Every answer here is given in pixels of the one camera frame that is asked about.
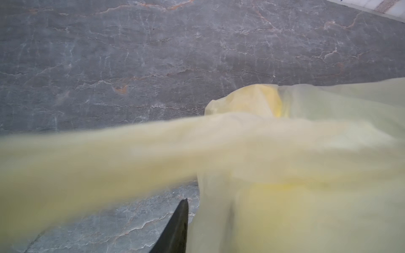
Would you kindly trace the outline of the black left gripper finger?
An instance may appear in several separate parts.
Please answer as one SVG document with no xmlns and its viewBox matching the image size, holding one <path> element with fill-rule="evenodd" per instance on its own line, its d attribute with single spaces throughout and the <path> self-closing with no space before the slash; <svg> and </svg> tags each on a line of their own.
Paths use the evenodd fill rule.
<svg viewBox="0 0 405 253">
<path fill-rule="evenodd" d="M 185 253 L 188 232 L 188 199 L 178 204 L 150 253 Z"/>
</svg>

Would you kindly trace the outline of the yellow printed plastic bag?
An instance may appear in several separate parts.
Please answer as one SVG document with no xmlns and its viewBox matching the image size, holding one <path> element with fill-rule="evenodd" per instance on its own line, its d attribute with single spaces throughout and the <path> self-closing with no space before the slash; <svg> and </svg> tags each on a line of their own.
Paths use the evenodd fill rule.
<svg viewBox="0 0 405 253">
<path fill-rule="evenodd" d="M 200 117 L 1 137 L 1 245 L 193 178 L 189 253 L 402 253 L 405 80 L 254 84 Z"/>
</svg>

